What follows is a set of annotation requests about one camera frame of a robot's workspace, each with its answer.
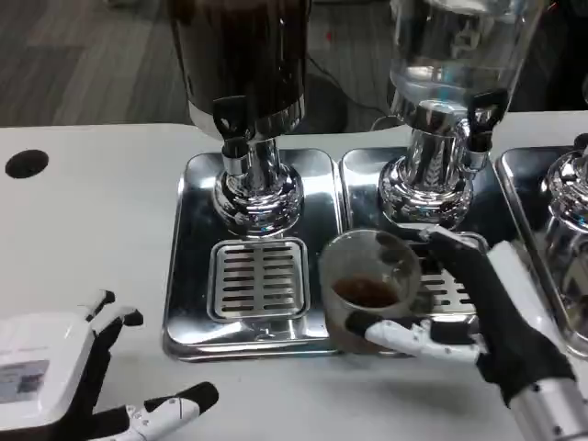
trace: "black cable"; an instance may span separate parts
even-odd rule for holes
[[[372,110],[374,112],[378,112],[380,115],[387,117],[388,114],[386,112],[384,112],[382,109],[377,108],[375,106],[368,106],[365,104],[361,104],[357,101],[355,101],[351,96],[349,96],[345,90],[343,90],[343,88],[341,87],[341,84],[339,83],[339,81],[333,76],[332,73],[330,73],[329,71],[327,71],[325,68],[321,67],[316,61],[314,61],[314,59],[307,53],[306,54],[306,58],[314,65],[314,67],[317,68],[317,70],[323,74],[324,76],[326,76],[334,85],[335,87],[337,87],[341,93],[345,96],[345,98],[354,106],[359,107],[359,108],[363,108],[365,110]]]

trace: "glass cup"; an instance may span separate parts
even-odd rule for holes
[[[360,229],[337,236],[322,251],[322,304],[327,331],[345,352],[374,354],[384,350],[345,329],[353,311],[386,319],[411,314],[421,284],[419,259],[392,234]]]

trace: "dispenser spout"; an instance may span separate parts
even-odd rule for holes
[[[503,118],[508,107],[508,91],[495,89],[473,96],[468,114],[454,128],[456,144],[461,151],[459,168],[472,178],[488,162],[492,148],[492,130]]]

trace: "floor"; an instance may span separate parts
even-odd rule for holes
[[[309,55],[348,95],[345,131],[369,130],[387,107],[389,5],[321,1]],[[512,110],[542,109],[545,60],[557,60],[557,45],[538,34]],[[114,9],[102,0],[0,1],[0,127],[189,123],[186,108],[164,0]]]

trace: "robotic hand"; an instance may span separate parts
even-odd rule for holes
[[[486,253],[479,243],[430,224],[399,225],[397,235],[428,243],[464,285],[476,307],[483,344],[475,344],[461,323],[422,318],[383,320],[354,312],[347,329],[409,355],[475,364],[486,381],[500,388],[529,441],[588,440],[586,400],[512,246],[499,243]]]
[[[43,312],[0,321],[0,439],[155,441],[193,421],[218,398],[200,383],[173,396],[94,413],[123,327],[140,326],[134,308],[103,308],[115,295],[100,291],[76,312]]]

